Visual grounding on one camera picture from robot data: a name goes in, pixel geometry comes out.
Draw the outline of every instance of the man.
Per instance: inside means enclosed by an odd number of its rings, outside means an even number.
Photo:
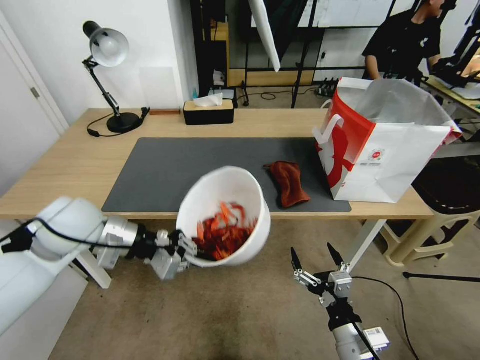
[[[366,71],[372,80],[385,77],[414,80],[422,59],[429,70],[440,57],[440,20],[445,0],[423,0],[416,12],[389,17],[377,29],[366,49]]]

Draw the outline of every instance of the red food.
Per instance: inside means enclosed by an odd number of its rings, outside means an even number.
[[[196,226],[197,237],[193,241],[198,246],[198,255],[215,261],[228,258],[247,242],[257,222],[258,219],[254,219],[247,224],[243,206],[221,202],[219,212]]]

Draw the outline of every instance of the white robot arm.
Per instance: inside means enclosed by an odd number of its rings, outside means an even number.
[[[185,270],[195,243],[177,230],[148,231],[119,216],[106,217],[85,199],[61,197],[0,239],[0,335],[53,284],[81,252],[101,247],[99,266],[121,255],[151,264],[162,280]]]
[[[309,292],[319,296],[320,304],[328,312],[328,328],[336,341],[336,352],[340,360],[367,360],[379,357],[390,343],[381,327],[364,330],[362,319],[348,300],[352,286],[350,264],[345,264],[340,254],[328,243],[330,254],[338,266],[336,271],[310,274],[302,269],[294,248],[291,248],[293,278]]]

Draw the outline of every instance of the white paper bag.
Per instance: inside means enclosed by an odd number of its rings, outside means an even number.
[[[396,203],[438,147],[461,131],[407,81],[343,77],[313,135],[335,200]]]

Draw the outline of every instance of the stool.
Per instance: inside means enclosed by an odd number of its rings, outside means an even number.
[[[433,217],[417,220],[401,236],[389,224],[381,230],[388,250],[383,254],[396,266],[444,255],[480,218],[480,167],[467,158],[431,160],[413,182]]]

